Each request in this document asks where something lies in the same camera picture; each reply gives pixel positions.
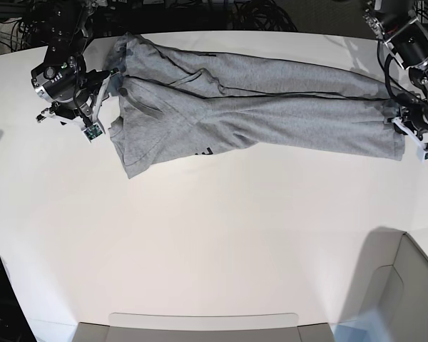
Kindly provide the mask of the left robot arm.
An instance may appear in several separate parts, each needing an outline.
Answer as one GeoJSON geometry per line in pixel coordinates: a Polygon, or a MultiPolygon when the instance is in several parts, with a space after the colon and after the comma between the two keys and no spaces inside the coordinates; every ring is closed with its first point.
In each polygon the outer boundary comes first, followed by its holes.
{"type": "Polygon", "coordinates": [[[389,96],[399,105],[397,130],[419,142],[428,133],[428,31],[417,18],[413,1],[363,1],[362,15],[388,55],[380,61],[389,96]],[[390,75],[395,62],[408,72],[411,84],[422,97],[404,89],[390,75]]]}

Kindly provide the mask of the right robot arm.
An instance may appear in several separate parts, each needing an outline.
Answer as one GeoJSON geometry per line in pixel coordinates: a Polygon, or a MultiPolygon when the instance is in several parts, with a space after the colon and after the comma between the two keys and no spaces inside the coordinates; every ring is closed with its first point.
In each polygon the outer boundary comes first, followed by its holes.
{"type": "Polygon", "coordinates": [[[90,126],[98,120],[113,71],[88,71],[83,54],[93,41],[95,12],[109,8],[108,1],[44,1],[32,10],[47,39],[44,60],[31,71],[35,93],[50,104],[36,116],[38,122],[79,119],[90,126]]]}

